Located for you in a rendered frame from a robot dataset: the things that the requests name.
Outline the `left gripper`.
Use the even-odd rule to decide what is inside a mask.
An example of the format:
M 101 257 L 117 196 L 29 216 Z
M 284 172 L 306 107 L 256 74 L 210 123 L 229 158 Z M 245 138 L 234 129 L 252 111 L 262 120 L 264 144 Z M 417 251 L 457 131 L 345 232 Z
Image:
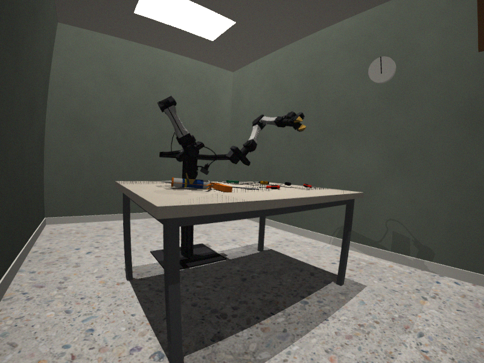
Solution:
M 300 116 L 296 115 L 289 119 L 287 124 L 288 126 L 293 127 L 295 130 L 297 129 L 297 131 L 304 131 L 306 126 L 300 123 L 302 121 L 303 120 L 300 118 Z

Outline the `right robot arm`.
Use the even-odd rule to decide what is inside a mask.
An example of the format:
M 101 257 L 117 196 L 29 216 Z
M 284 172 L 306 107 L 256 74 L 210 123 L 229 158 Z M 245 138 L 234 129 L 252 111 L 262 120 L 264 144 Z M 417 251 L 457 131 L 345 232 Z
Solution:
M 163 99 L 160 102 L 161 103 L 158 102 L 158 106 L 161 108 L 161 111 L 164 110 L 163 112 L 165 112 L 165 114 L 168 115 L 169 119 L 171 120 L 171 123 L 174 127 L 174 130 L 175 130 L 175 134 L 177 136 L 176 139 L 177 139 L 179 145 L 181 145 L 183 150 L 184 150 L 181 153 L 179 153 L 176 156 L 176 158 L 181 159 L 182 157 L 186 156 L 187 154 L 188 154 L 188 157 L 191 156 L 190 158 L 192 158 L 192 159 L 198 158 L 198 155 L 199 155 L 199 149 L 198 149 L 199 146 L 198 145 L 202 145 L 203 143 L 199 142 L 199 141 L 196 142 L 195 137 L 193 135 L 190 135 L 190 133 L 188 133 L 186 128 L 183 126 L 183 124 L 182 124 L 181 120 L 179 119 L 177 112 L 176 112 L 175 105 L 177 103 L 176 103 L 175 99 L 172 96 L 169 96 L 168 98 Z M 166 105 L 168 106 L 168 108 L 167 108 Z M 187 139 L 189 141 L 187 141 Z M 197 144 L 197 145 L 192 144 L 190 141 L 192 143 Z M 208 175 L 208 173 L 209 173 L 208 163 L 204 167 L 202 167 L 202 166 L 198 166 L 198 167 L 201 167 L 200 171 L 202 173 Z

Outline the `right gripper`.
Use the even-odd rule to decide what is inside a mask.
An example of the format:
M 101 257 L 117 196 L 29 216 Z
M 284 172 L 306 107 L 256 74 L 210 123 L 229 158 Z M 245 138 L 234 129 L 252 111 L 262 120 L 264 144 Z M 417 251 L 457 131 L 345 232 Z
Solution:
M 198 167 L 197 166 L 197 159 L 192 159 L 192 158 L 188 158 L 188 161 L 187 161 L 187 166 L 186 166 L 186 171 L 185 171 L 185 174 L 187 176 L 187 178 L 189 179 L 189 183 L 190 184 L 193 184 L 193 182 L 195 181 L 197 175 L 198 175 Z M 193 170 L 190 170 L 190 169 L 193 169 Z

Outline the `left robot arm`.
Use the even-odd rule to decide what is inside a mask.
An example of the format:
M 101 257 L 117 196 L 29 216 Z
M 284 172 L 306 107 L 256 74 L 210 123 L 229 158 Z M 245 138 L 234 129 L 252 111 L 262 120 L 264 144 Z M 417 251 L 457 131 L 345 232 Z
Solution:
M 305 117 L 302 112 L 298 114 L 296 114 L 295 112 L 289 112 L 284 117 L 278 116 L 275 118 L 266 117 L 264 115 L 259 116 L 252 122 L 253 124 L 252 134 L 249 140 L 247 140 L 247 142 L 243 144 L 244 147 L 241 150 L 239 150 L 238 147 L 235 147 L 235 146 L 233 147 L 237 148 L 241 152 L 241 154 L 246 158 L 246 155 L 248 154 L 248 152 L 252 152 L 256 149 L 259 132 L 266 126 L 266 124 L 275 125 L 277 127 L 285 127 L 285 126 L 288 126 L 287 124 L 288 120 L 296 115 L 300 116 L 301 119 L 304 119 Z M 260 123 L 260 120 L 261 120 L 261 123 Z M 247 161 L 249 162 L 248 159 Z

